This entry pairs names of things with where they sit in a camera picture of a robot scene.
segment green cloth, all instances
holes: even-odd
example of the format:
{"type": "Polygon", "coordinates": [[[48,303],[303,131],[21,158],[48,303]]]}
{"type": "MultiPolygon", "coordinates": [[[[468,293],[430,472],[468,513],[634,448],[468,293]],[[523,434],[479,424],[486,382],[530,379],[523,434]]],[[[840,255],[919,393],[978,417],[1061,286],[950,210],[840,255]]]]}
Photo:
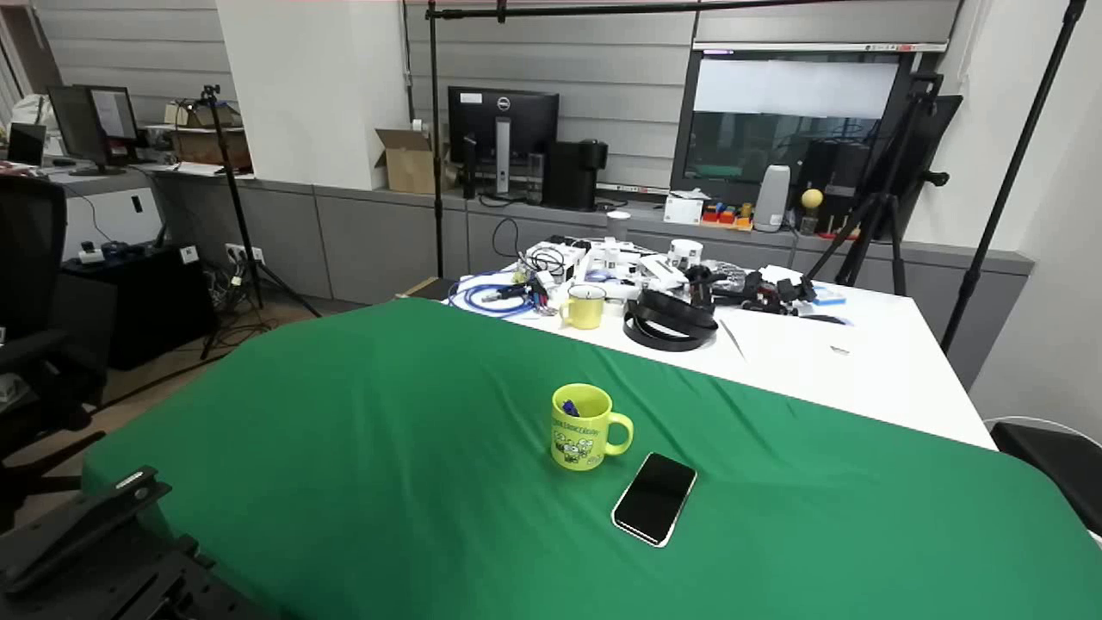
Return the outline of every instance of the green cloth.
{"type": "Polygon", "coordinates": [[[138,465],[286,617],[1102,617],[1102,555],[1006,455],[417,300],[245,344],[86,482],[138,465]],[[561,382],[613,393],[627,458],[551,465],[561,382]],[[699,468],[665,551],[610,524],[647,451],[699,468]]]}

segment phone screen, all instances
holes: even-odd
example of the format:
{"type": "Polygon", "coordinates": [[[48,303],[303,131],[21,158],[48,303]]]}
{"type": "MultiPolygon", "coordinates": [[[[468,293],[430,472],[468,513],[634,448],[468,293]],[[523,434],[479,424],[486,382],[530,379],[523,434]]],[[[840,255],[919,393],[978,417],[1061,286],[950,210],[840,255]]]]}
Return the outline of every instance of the phone screen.
{"type": "Polygon", "coordinates": [[[665,455],[651,455],[620,496],[613,520],[647,544],[665,544],[675,530],[682,503],[696,482],[696,472],[665,455]]]}

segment window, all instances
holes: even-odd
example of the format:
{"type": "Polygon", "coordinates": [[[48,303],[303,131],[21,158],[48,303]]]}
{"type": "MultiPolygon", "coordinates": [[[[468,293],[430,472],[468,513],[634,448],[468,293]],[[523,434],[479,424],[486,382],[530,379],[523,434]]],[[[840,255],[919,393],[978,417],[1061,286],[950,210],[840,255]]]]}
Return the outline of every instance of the window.
{"type": "Polygon", "coordinates": [[[796,189],[816,186],[827,207],[844,214],[861,186],[882,176],[885,155],[902,145],[909,65],[913,55],[868,52],[692,52],[672,183],[740,207],[758,203],[768,165],[789,165],[796,189]]]}

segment office chair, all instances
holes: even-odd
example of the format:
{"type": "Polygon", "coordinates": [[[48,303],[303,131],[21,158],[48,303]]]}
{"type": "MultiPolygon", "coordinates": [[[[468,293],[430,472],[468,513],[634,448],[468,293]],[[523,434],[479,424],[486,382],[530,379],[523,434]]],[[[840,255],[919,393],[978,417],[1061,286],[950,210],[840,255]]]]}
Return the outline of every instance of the office chair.
{"type": "Polygon", "coordinates": [[[3,465],[14,451],[90,424],[107,372],[72,334],[48,331],[52,289],[65,241],[65,193],[38,179],[0,176],[0,375],[17,375],[24,396],[0,410],[0,530],[38,493],[79,489],[79,479],[45,479],[103,434],[90,434],[28,465],[3,465]]]}

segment table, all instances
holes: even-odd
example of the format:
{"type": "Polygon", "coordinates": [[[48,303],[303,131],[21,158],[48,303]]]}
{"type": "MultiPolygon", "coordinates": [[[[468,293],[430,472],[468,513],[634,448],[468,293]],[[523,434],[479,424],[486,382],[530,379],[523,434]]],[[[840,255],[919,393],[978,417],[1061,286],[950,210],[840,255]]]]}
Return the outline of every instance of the table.
{"type": "Polygon", "coordinates": [[[995,451],[988,427],[909,296],[830,289],[844,296],[844,307],[823,313],[851,320],[847,327],[716,310],[737,344],[727,331],[716,331],[699,351],[654,351],[630,341],[620,303],[610,307],[599,331],[572,331],[544,313],[510,320],[995,451]]]}
{"type": "Polygon", "coordinates": [[[86,455],[155,465],[172,530],[286,617],[1102,617],[1061,493],[981,448],[441,303],[272,331],[86,455]],[[548,458],[548,400],[596,382],[627,458],[548,458]],[[647,451],[699,468],[665,551],[610,524],[647,451]]]}

